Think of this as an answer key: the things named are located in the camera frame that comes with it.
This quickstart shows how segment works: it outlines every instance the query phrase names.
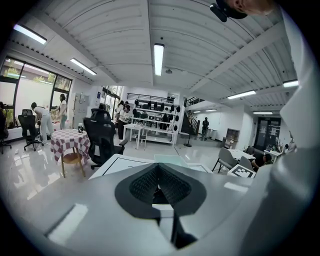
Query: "floor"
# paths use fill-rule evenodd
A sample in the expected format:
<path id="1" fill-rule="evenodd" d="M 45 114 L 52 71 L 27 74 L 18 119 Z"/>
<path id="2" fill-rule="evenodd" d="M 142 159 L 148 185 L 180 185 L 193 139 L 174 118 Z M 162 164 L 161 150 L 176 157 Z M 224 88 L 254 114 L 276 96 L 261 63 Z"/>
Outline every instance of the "floor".
<path id="1" fill-rule="evenodd" d="M 58 200 L 67 197 L 68 193 L 85 182 L 97 170 L 91 170 L 90 160 L 83 166 L 86 177 L 83 177 L 79 164 L 64 165 L 66 178 L 62 176 L 61 160 L 56 163 L 50 145 L 37 146 L 37 151 L 30 147 L 23 150 L 24 140 L 12 142 L 12 149 L 6 147 L 4 154 L 0 154 L 0 192 L 12 211 L 18 216 L 37 227 L 37 216 L 44 209 Z M 146 150 L 141 144 L 139 150 L 135 149 L 136 141 L 133 139 L 125 145 L 124 155 L 154 159 L 154 154 L 180 155 L 186 162 L 202 163 L 212 169 L 218 159 L 219 147 L 156 143 L 147 141 Z"/>

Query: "checkered tablecloth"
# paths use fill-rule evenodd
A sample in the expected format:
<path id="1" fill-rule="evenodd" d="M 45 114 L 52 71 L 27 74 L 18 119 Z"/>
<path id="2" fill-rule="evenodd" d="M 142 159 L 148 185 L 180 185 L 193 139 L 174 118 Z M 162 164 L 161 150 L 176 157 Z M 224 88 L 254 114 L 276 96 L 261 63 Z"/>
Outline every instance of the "checkered tablecloth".
<path id="1" fill-rule="evenodd" d="M 65 150 L 77 148 L 83 157 L 84 163 L 86 163 L 89 159 L 89 147 L 90 141 L 87 133 L 79 133 L 76 129 L 57 130 L 51 136 L 50 149 L 54 153 L 56 162 L 58 162 Z"/>

